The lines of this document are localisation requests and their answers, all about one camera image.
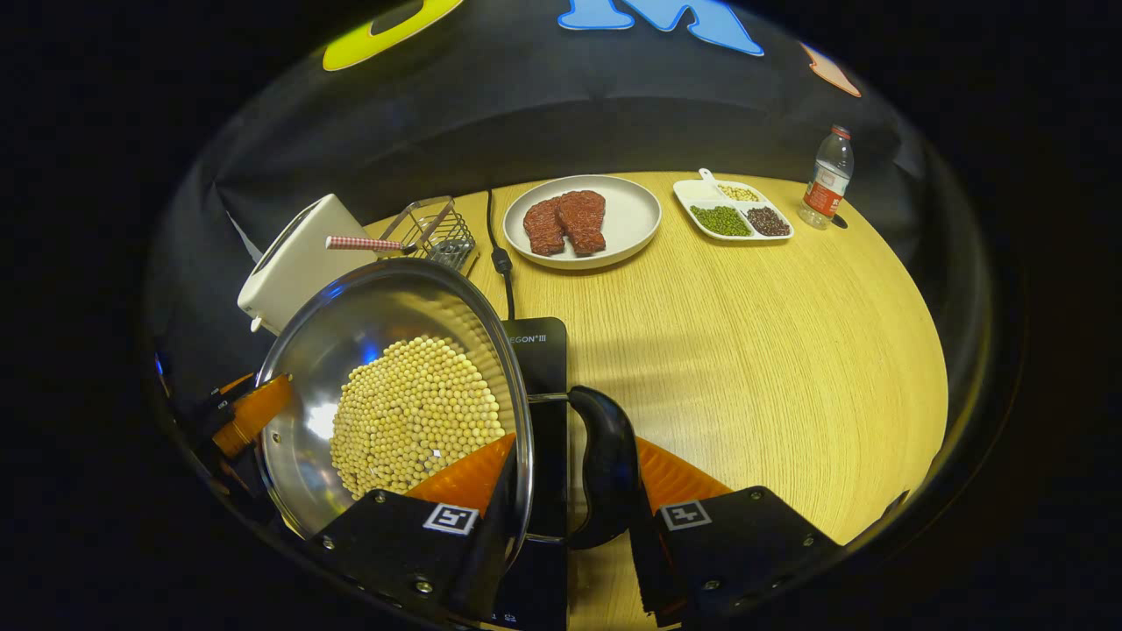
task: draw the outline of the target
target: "raw steak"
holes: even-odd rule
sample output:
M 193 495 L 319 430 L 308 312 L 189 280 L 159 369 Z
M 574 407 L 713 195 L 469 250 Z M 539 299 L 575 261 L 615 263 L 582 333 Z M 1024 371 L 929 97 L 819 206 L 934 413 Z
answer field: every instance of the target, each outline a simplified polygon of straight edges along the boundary
M 561 223 L 558 221 L 558 200 L 553 198 L 530 207 L 522 227 L 530 236 L 530 250 L 542 256 L 564 252 Z
M 600 226 L 604 225 L 604 195 L 592 191 L 571 191 L 558 198 L 558 221 L 580 256 L 606 248 Z

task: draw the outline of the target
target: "wooden table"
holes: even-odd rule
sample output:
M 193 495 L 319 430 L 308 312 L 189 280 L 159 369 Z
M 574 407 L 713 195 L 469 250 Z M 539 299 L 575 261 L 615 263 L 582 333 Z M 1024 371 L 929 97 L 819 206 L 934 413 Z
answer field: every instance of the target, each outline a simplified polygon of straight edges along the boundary
M 734 490 L 765 485 L 838 543 L 850 541 L 920 484 L 946 427 L 942 350 L 904 266 L 847 202 L 847 230 L 804 225 L 801 182 L 717 174 L 758 189 L 795 229 L 784 241 L 729 243 L 703 236 L 673 195 L 673 183 L 696 173 L 616 175 L 662 203 L 654 239 L 583 272 L 541 267 L 507 247 L 517 317 L 560 318 L 569 383 L 615 399 L 637 435 Z M 504 247 L 504 212 L 540 183 L 495 190 Z M 505 317 L 486 204 L 480 192 L 456 208 L 480 248 L 468 278 Z M 380 236 L 386 223 L 367 231 Z M 583 429 L 573 413 L 569 422 L 572 497 L 583 501 Z M 655 629 L 628 546 L 625 534 L 571 554 L 570 629 Z

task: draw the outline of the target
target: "utensil holder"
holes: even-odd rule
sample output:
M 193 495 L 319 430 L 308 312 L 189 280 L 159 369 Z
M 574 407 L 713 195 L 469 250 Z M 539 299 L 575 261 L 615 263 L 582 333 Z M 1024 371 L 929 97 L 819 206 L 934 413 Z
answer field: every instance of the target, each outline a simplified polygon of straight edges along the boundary
M 440 205 L 436 212 L 430 207 Z M 416 252 L 402 255 L 427 258 L 467 275 L 479 257 L 476 239 L 450 195 L 415 201 L 405 207 L 381 234 L 381 239 L 416 244 Z

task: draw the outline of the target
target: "pot handle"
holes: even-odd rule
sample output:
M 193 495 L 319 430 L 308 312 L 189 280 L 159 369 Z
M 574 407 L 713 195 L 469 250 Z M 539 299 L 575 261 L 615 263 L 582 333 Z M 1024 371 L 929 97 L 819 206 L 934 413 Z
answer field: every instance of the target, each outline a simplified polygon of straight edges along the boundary
M 623 409 L 605 394 L 582 385 L 569 391 L 569 404 L 585 421 L 585 523 L 569 534 L 570 548 L 595 548 L 627 530 L 638 510 L 642 483 L 635 430 Z

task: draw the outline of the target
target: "white plate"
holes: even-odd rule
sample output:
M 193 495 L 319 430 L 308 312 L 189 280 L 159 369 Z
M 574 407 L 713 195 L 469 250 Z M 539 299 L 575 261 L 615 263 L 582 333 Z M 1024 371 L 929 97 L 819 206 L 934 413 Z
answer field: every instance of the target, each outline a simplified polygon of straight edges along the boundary
M 526 211 L 537 202 L 570 191 L 595 191 L 604 195 L 604 226 L 600 231 L 607 248 L 591 256 L 577 256 L 565 238 L 564 252 L 553 256 L 534 254 L 530 250 L 530 237 L 522 227 Z M 662 204 L 645 188 L 611 175 L 573 175 L 534 186 L 514 200 L 503 217 L 503 234 L 518 254 L 534 263 L 559 269 L 589 269 L 611 265 L 643 249 L 654 237 L 661 221 Z
M 702 232 L 715 239 L 720 239 L 723 241 L 776 241 L 782 239 L 790 239 L 791 237 L 794 236 L 794 226 L 791 223 L 791 221 L 788 220 L 788 218 L 779 210 L 779 208 L 775 207 L 775 204 L 771 203 L 771 201 L 763 193 L 757 191 L 754 186 L 748 186 L 747 184 L 741 184 L 739 182 L 726 182 L 724 180 L 718 180 L 718 182 L 720 182 L 721 184 L 729 184 L 733 186 L 743 186 L 745 189 L 748 189 L 753 193 L 755 193 L 756 196 L 760 198 L 760 201 L 747 202 L 747 201 L 733 200 L 729 199 L 724 193 L 720 193 L 720 196 L 717 196 L 716 192 L 710 192 L 707 194 L 706 191 L 707 190 L 711 191 L 712 186 L 710 186 L 703 180 L 681 180 L 674 182 L 674 195 L 678 198 L 678 201 L 681 202 L 682 209 L 686 211 L 686 216 L 692 219 L 693 225 L 697 226 L 698 229 L 700 229 Z M 712 230 L 706 228 L 705 226 L 701 225 L 700 221 L 698 221 L 698 218 L 695 217 L 692 212 L 690 212 L 691 205 L 696 205 L 698 208 L 714 208 L 717 205 L 728 205 L 735 208 L 737 210 L 737 214 L 739 216 L 741 220 L 744 221 L 744 225 L 752 229 L 752 235 L 747 237 L 733 237 L 729 235 L 718 235 L 717 232 L 714 232 Z M 748 222 L 747 219 L 748 210 L 761 207 L 767 207 L 772 209 L 772 211 L 775 212 L 775 214 L 778 214 L 779 218 L 782 219 L 783 222 L 791 228 L 791 231 L 787 235 L 781 235 L 778 237 L 769 237 L 766 235 L 761 235 L 760 231 L 756 230 L 752 226 L 752 223 Z

